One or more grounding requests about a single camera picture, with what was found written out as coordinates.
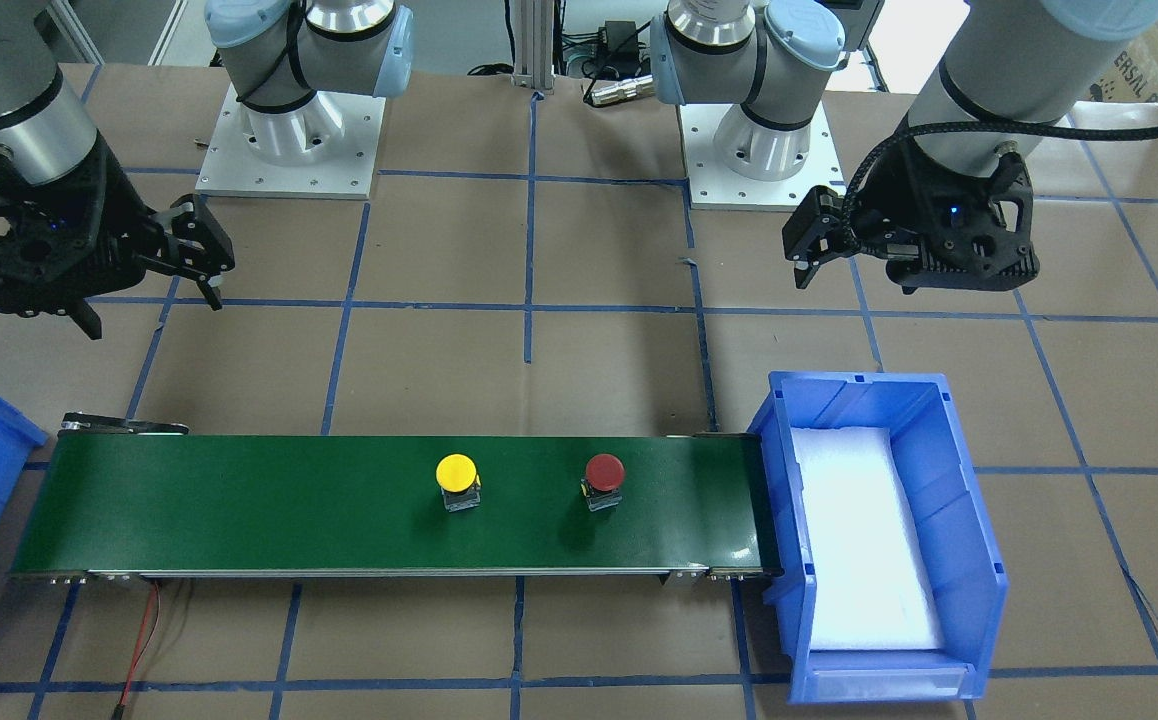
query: metal frame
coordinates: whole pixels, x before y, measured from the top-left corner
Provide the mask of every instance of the metal frame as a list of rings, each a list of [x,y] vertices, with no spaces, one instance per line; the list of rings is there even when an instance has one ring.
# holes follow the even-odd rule
[[[175,6],[171,8],[171,14],[166,19],[166,25],[162,27],[162,35],[157,37],[157,45],[153,46],[153,53],[148,56],[148,65],[160,65],[166,59],[166,51],[169,50],[171,41],[175,41],[175,34],[178,31],[178,25],[181,20],[183,20],[183,12],[186,8],[186,0],[175,0]]]
[[[516,59],[512,83],[552,94],[552,31],[557,0],[512,0]]]
[[[98,53],[98,46],[95,45],[95,41],[91,41],[90,34],[86,31],[81,19],[76,16],[76,10],[72,9],[72,5],[67,0],[50,0],[50,5],[45,6],[45,12],[50,15],[54,28],[59,29],[59,36],[63,37],[64,42],[67,42],[73,53],[81,58],[81,61],[90,65],[103,64],[103,56]]]
[[[698,210],[797,210],[809,188],[826,184],[843,188],[841,161],[831,130],[827,127],[823,106],[815,110],[811,120],[811,149],[806,166],[796,176],[780,182],[745,178],[734,172],[712,145],[717,126],[730,105],[682,105],[681,150],[690,178],[690,205]]]

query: red button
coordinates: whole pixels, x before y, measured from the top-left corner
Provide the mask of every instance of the red button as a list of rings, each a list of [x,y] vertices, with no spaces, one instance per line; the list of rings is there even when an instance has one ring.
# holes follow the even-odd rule
[[[601,492],[610,492],[613,488],[618,488],[621,484],[624,484],[624,464],[620,461],[620,457],[602,451],[601,455],[594,455],[588,461],[582,477],[588,480],[589,486],[593,488],[598,488]]]

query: robotic arm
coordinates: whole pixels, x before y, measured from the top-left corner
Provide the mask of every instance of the robotic arm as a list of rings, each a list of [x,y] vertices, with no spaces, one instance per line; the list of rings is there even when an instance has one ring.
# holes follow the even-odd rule
[[[67,315],[102,336],[86,299],[146,270],[196,282],[215,310],[232,242],[199,199],[140,200],[22,3],[0,1],[0,313]]]
[[[807,126],[845,49],[829,10],[838,5],[670,0],[651,24],[655,95],[674,105],[735,104],[713,137],[717,155],[747,178],[790,178],[809,154]],[[1158,137],[1058,127],[1156,20],[1158,0],[973,1],[939,68],[845,194],[815,186],[789,219],[784,254],[797,287],[823,263],[859,252],[887,260],[904,293],[1012,291],[1038,277],[1024,159],[1042,137]]]
[[[1158,0],[977,0],[844,197],[815,188],[789,219],[784,254],[797,287],[823,263],[859,252],[887,260],[886,275],[906,295],[918,287],[1012,291],[1038,277],[1024,159],[1042,137],[1158,137],[1158,127],[1058,127],[1122,46],[1156,20]]]

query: red wire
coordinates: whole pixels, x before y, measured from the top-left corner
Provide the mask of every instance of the red wire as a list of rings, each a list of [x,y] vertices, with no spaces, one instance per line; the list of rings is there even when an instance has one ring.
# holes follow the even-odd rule
[[[120,700],[117,705],[125,706],[126,698],[130,696],[130,685],[135,682],[135,667],[139,664],[140,646],[146,648],[144,644],[144,631],[148,627],[148,616],[153,614],[153,603],[157,601],[157,583],[149,583],[148,588],[148,602],[144,603],[144,619],[139,623],[139,634],[135,635],[135,652],[131,653],[130,656],[130,670],[126,673],[126,686],[120,691]]]

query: yellow button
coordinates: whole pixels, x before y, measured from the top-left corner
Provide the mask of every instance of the yellow button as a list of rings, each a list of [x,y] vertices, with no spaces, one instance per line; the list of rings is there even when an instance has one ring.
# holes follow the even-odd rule
[[[464,492],[478,479],[477,465],[466,455],[447,455],[437,464],[437,484],[446,492]]]

